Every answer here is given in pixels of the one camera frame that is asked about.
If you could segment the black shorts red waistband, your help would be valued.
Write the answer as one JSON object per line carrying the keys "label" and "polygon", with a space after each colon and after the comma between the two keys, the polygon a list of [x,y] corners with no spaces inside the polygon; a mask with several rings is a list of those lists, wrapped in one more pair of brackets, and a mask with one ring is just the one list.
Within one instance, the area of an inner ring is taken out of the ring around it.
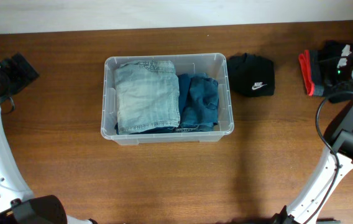
{"label": "black shorts red waistband", "polygon": [[308,96],[325,97],[340,91],[352,91],[348,90],[349,84],[347,82],[338,84],[337,81],[332,79],[336,74],[335,70],[331,68],[332,60],[336,58],[331,55],[328,47],[330,43],[353,44],[327,40],[321,49],[305,50],[298,56]]}

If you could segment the light blue jeans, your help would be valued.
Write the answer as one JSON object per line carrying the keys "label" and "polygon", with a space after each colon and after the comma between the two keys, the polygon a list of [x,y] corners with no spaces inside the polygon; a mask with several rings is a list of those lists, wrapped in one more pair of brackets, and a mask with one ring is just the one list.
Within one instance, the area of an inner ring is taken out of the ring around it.
{"label": "light blue jeans", "polygon": [[169,60],[135,60],[114,72],[117,127],[121,135],[177,127],[179,81]]}

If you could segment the dark blue jeans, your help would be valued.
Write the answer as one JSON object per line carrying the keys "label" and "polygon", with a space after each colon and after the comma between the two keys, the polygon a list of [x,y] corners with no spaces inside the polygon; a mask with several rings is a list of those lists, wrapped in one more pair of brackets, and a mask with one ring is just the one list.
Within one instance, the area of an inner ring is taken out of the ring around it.
{"label": "dark blue jeans", "polygon": [[206,73],[178,76],[180,124],[177,133],[209,132],[218,124],[218,82]]}

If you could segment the clear plastic storage container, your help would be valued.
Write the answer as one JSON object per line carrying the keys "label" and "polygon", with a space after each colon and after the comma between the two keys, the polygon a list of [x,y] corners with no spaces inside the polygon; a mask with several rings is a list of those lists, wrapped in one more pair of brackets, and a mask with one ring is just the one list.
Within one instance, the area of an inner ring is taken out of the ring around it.
{"label": "clear plastic storage container", "polygon": [[[219,94],[218,124],[214,127],[214,130],[208,132],[168,134],[118,134],[115,129],[117,123],[117,93],[114,72],[120,65],[135,60],[169,60],[173,62],[177,75],[184,73],[206,73],[209,77],[217,80]],[[223,54],[124,56],[109,57],[105,61],[101,118],[101,135],[104,139],[115,141],[122,146],[159,142],[217,142],[223,136],[231,134],[233,130],[234,119],[229,77],[226,57]]]}

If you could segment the dark blue teal cloth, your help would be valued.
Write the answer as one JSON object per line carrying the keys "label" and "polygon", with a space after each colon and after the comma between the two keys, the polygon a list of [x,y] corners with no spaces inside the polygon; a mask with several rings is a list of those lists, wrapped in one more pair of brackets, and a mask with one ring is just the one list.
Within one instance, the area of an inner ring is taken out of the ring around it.
{"label": "dark blue teal cloth", "polygon": [[187,75],[149,75],[121,82],[116,87],[116,132],[120,135],[173,132],[180,124],[189,87]]}

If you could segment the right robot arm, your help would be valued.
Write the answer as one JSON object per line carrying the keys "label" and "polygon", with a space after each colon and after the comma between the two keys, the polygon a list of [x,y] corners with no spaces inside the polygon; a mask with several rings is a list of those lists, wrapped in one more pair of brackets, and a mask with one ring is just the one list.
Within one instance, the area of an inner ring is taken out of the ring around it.
{"label": "right robot arm", "polygon": [[353,44],[330,41],[322,50],[305,50],[299,62],[307,94],[323,97],[315,126],[324,149],[299,196],[271,223],[318,223],[324,204],[353,169]]}

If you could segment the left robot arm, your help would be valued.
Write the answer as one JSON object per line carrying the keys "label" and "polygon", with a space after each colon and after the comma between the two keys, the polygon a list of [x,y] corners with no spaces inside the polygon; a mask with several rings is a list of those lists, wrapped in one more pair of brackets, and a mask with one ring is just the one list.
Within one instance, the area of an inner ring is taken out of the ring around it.
{"label": "left robot arm", "polygon": [[56,196],[34,196],[16,165],[2,126],[1,103],[11,100],[38,76],[20,53],[0,63],[0,223],[80,223],[66,214]]}

